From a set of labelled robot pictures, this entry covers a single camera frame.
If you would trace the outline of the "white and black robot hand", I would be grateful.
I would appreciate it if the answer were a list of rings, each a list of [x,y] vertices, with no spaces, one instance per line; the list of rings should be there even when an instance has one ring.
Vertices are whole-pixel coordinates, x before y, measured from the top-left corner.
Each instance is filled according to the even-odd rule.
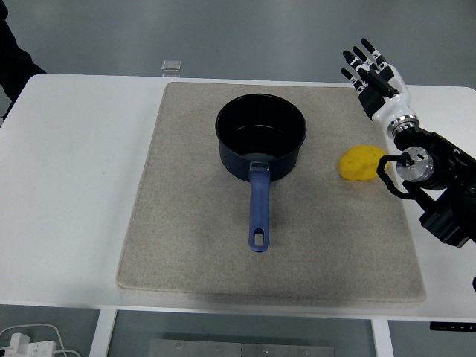
[[[341,73],[357,91],[365,114],[380,123],[391,138],[404,126],[418,126],[410,93],[397,69],[367,39],[363,38],[361,45],[363,48],[343,51],[351,69],[343,68]]]

